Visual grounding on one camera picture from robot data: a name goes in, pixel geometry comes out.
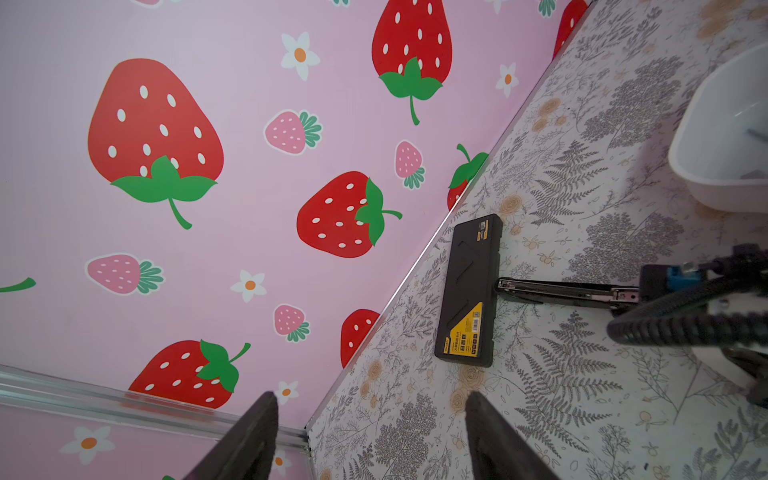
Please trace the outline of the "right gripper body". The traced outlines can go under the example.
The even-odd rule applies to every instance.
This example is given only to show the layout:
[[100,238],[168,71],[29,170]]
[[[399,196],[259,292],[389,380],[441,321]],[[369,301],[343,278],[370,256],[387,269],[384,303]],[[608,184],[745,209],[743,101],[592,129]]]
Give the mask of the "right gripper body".
[[767,406],[767,251],[742,244],[701,264],[645,267],[638,344],[680,347],[749,403]]

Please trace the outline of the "white plastic tray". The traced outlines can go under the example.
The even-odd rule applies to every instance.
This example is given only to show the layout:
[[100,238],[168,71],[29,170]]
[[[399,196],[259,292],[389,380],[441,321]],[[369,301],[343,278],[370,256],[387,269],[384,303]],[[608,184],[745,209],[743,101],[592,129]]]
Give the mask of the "white plastic tray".
[[697,88],[668,152],[700,203],[767,212],[767,45],[729,60]]

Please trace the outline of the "black stapler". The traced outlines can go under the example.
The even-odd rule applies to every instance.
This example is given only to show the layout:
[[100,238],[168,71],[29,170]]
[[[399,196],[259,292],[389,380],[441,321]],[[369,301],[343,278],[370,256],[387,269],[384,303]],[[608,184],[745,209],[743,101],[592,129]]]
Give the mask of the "black stapler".
[[521,280],[499,274],[503,222],[485,215],[454,227],[434,355],[447,362],[493,364],[497,299],[597,308],[616,314],[640,300],[637,287]]

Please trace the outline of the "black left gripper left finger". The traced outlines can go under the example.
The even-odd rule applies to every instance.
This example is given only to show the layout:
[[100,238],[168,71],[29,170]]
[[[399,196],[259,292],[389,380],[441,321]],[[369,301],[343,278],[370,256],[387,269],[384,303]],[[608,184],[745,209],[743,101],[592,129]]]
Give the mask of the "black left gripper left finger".
[[276,452],[278,401],[262,394],[184,480],[268,479]]

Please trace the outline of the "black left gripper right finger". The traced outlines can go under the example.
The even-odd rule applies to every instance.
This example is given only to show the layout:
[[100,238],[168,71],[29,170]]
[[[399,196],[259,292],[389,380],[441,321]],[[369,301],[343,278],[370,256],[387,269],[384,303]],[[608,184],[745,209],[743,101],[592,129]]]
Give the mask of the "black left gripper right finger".
[[468,396],[465,412],[475,479],[559,479],[480,392]]

